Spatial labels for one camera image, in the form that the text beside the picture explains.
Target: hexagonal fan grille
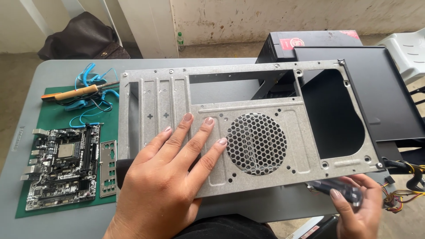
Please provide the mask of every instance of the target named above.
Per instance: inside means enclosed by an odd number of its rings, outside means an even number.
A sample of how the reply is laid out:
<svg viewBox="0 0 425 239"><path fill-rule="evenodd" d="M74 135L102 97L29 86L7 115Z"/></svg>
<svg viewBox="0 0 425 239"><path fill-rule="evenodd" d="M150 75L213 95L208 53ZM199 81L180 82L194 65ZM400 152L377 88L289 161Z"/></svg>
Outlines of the hexagonal fan grille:
<svg viewBox="0 0 425 239"><path fill-rule="evenodd" d="M244 114L232 123L227 132L227 154L247 174L271 174L280 167L286 156L283 131L264 114Z"/></svg>

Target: concrete floor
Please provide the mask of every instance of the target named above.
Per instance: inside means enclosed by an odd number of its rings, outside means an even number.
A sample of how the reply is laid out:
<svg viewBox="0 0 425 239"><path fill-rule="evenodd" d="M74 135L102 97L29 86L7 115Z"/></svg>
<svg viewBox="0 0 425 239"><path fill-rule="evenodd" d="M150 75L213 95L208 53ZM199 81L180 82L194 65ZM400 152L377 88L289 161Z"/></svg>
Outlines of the concrete floor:
<svg viewBox="0 0 425 239"><path fill-rule="evenodd" d="M365 46L371 46L384 38L385 35L361 36ZM187 46L180 53L181 58L206 57L257 57L263 46L261 43L233 43L204 46ZM9 147L14 135L16 124L31 84L36 67L42 61L35 53L0 54L0 72L3 72L3 86L0 88L0 172L3 168ZM425 85L425 78L408 86L409 90ZM423 94L414 96L414 100L424 99ZM425 116L425 104L419 106L422 116ZM409 175L395 175L396 187L405 188ZM423 226L425 198L419 198L405 205L400 213L383 212L379 229L379 238L425 238ZM286 238L307 219L297 219L270 223L278 238Z"/></svg>

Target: gray table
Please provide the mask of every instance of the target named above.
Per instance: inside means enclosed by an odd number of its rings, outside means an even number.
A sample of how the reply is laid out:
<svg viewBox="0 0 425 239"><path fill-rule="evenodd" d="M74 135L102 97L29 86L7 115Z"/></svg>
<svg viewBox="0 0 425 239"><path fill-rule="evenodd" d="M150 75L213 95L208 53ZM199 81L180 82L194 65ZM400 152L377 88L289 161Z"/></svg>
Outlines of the gray table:
<svg viewBox="0 0 425 239"><path fill-rule="evenodd" d="M72 85L75 77L94 62L94 72L114 67L125 70L211 65L253 64L255 58L151 59L151 60L50 60L35 71L15 138L0 176L0 235L2 238L100 238L115 213L115 203L15 219L22 189L20 175L27 165L40 113L40 96L47 87ZM191 85L192 104L248 100L258 89L257 80ZM369 174L384 183L387 172ZM265 188L205 198L198 218L238 213L258 222L273 222L335 213L328 196L314 196L303 184Z"/></svg>

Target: plastic bottle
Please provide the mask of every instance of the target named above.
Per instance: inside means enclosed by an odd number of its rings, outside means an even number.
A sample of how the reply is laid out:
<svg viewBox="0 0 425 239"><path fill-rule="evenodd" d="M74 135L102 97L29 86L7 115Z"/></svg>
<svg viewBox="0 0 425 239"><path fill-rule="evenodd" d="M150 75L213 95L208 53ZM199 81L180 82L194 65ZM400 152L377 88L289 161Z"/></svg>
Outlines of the plastic bottle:
<svg viewBox="0 0 425 239"><path fill-rule="evenodd" d="M178 46L178 50L179 51L183 51L184 50L184 45L183 45L183 37L181 36L181 32L177 33L177 46Z"/></svg>

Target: hand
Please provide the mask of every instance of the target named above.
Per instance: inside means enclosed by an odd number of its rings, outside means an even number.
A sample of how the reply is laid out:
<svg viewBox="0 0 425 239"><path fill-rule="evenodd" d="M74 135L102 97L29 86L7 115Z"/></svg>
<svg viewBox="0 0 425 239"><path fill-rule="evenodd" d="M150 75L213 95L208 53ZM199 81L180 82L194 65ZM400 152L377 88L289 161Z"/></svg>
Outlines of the hand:
<svg viewBox="0 0 425 239"><path fill-rule="evenodd" d="M342 194L331 189L332 202L340 214L337 224L338 238L376 239L383 203L381 186L364 174L341 177L341 181L360 188L363 192L363 202L355 213Z"/></svg>
<svg viewBox="0 0 425 239"><path fill-rule="evenodd" d="M173 135L167 127L139 152L125 176L104 238L169 239L195 220L201 199L194 198L226 148L227 139L213 144L188 172L215 123L206 118L180 150L192 122L193 115L185 114Z"/></svg>

